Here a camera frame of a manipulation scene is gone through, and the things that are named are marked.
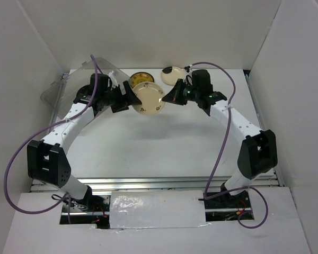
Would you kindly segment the cream plate with brown motifs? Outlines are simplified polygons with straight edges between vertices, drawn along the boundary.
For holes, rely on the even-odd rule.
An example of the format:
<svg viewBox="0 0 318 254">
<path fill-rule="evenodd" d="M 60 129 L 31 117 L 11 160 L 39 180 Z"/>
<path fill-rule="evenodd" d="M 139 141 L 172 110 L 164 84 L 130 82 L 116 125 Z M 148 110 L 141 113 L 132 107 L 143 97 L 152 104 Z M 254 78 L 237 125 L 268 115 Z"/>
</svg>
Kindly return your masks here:
<svg viewBox="0 0 318 254">
<path fill-rule="evenodd" d="M 160 85 L 149 81 L 142 82 L 136 85 L 132 91 L 141 101 L 140 105 L 132 106 L 137 113 L 154 115 L 163 109 L 165 102 L 162 98 L 165 96 L 165 92 Z"/>
</svg>

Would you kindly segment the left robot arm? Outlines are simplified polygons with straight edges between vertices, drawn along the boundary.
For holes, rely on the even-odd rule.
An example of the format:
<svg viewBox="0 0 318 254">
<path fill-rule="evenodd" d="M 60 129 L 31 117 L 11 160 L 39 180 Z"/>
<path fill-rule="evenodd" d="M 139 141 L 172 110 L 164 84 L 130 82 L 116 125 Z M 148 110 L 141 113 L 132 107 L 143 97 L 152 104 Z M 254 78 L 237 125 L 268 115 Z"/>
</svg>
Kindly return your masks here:
<svg viewBox="0 0 318 254">
<path fill-rule="evenodd" d="M 60 124 L 41 140 L 28 143 L 28 176 L 69 194 L 82 211 L 92 211 L 94 207 L 103 205 L 103 197 L 93 195 L 90 186 L 72 175 L 68 150 L 80 132 L 104 108 L 109 107 L 113 113 L 118 113 L 140 104 L 127 80 L 114 86 L 110 76 L 92 74 L 90 83 L 78 90 Z"/>
</svg>

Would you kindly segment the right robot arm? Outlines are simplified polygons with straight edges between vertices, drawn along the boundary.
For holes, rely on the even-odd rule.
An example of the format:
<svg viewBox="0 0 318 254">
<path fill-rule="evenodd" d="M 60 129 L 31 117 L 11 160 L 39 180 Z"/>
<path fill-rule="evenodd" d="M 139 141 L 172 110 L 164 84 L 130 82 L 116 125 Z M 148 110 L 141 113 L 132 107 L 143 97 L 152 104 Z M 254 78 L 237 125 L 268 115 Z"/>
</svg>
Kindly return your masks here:
<svg viewBox="0 0 318 254">
<path fill-rule="evenodd" d="M 262 130 L 251 123 L 231 105 L 230 98 L 219 91 L 214 91 L 207 70 L 195 70 L 186 79 L 178 79 L 162 100 L 176 105 L 195 102 L 208 116 L 224 126 L 226 131 L 219 156 L 222 155 L 230 135 L 241 146 L 234 173 L 221 185 L 220 193 L 209 195 L 208 189 L 205 189 L 205 201 L 220 197 L 224 206 L 232 207 L 238 202 L 239 195 L 247 190 L 258 176 L 277 165 L 274 132 Z"/>
</svg>

